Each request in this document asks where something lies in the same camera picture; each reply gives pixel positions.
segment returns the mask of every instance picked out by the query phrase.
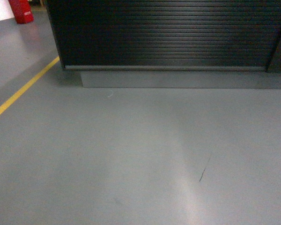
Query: yellow floor line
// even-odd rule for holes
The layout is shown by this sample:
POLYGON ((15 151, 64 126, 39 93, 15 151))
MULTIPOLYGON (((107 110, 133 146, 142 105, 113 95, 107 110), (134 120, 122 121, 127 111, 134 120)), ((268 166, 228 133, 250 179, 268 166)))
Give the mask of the yellow floor line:
POLYGON ((30 81, 28 81, 23 87, 21 87, 12 97, 10 97, 5 103, 0 106, 0 115, 7 110, 25 91, 27 91, 39 78, 41 78, 48 70, 53 67, 59 61, 59 57, 56 57, 50 62, 44 69, 42 69, 37 75, 35 75, 30 81))

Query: floor scratch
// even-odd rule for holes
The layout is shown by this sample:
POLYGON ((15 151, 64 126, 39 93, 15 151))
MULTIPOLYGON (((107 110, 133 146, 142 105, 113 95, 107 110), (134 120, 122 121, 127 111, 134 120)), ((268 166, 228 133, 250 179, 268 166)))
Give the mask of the floor scratch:
POLYGON ((113 96, 113 90, 111 90, 111 95, 109 95, 107 97, 110 98, 111 96, 113 96))
POLYGON ((208 159, 208 161, 207 161, 207 163, 206 163, 206 166, 205 166, 205 168, 204 168, 204 170, 203 170, 203 173, 202 173, 202 175, 201 175, 201 178, 200 178, 199 182, 201 182, 201 180, 202 180, 202 178, 203 178, 203 174, 204 174, 204 172, 205 172, 205 170, 206 170, 206 168, 207 168, 207 166, 208 166, 208 163, 209 163, 209 161, 210 161, 210 158, 211 158, 211 153, 210 153, 209 159, 208 159))

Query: red fire extinguisher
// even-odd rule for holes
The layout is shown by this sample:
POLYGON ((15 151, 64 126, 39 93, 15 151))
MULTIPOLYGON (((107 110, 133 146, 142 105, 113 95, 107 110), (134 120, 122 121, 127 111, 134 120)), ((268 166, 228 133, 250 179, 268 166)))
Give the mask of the red fire extinguisher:
POLYGON ((8 0, 15 15, 17 23, 29 23, 33 21, 33 15, 27 0, 8 0))

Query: black roller shutter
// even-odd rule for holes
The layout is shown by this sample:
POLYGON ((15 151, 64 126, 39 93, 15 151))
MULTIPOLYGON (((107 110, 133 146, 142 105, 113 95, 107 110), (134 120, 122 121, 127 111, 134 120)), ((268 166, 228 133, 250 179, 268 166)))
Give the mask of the black roller shutter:
POLYGON ((281 0, 48 0, 66 68, 265 68, 281 0))

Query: epoxy floor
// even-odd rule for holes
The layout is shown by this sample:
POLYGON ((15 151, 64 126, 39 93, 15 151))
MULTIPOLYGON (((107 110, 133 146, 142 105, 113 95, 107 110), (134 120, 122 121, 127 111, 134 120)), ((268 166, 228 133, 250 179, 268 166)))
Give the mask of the epoxy floor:
POLYGON ((281 90, 87 89, 56 64, 0 116, 0 225, 19 224, 281 225, 281 90))

